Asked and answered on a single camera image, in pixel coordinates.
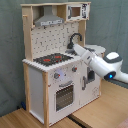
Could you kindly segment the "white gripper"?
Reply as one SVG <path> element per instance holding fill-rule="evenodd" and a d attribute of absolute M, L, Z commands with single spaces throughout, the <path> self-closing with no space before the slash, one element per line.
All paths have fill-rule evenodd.
<path fill-rule="evenodd" d="M 73 46 L 73 49 L 81 57 L 83 62 L 87 64 L 89 67 L 93 67 L 96 65 L 96 59 L 95 59 L 96 55 L 94 53 L 84 49 L 78 44 L 75 44 Z"/>

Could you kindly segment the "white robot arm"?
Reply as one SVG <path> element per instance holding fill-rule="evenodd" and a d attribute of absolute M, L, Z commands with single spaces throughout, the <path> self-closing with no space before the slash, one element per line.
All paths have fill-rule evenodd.
<path fill-rule="evenodd" d="M 102 58 L 78 44 L 75 44 L 73 49 L 81 57 L 83 62 L 101 78 L 105 80 L 114 79 L 128 83 L 128 74 L 121 71 L 123 59 L 118 53 L 111 52 Z"/>

